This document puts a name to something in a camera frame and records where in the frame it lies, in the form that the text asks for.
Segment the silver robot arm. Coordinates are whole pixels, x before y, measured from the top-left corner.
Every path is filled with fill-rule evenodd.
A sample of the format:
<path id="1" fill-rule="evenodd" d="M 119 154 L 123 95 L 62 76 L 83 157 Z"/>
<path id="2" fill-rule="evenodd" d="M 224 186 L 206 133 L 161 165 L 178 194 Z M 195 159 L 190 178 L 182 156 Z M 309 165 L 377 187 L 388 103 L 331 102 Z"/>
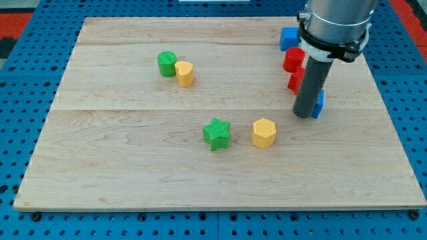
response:
<path id="1" fill-rule="evenodd" d="M 313 59 L 351 63 L 369 40 L 378 0 L 308 0 L 297 12 L 300 47 Z"/>

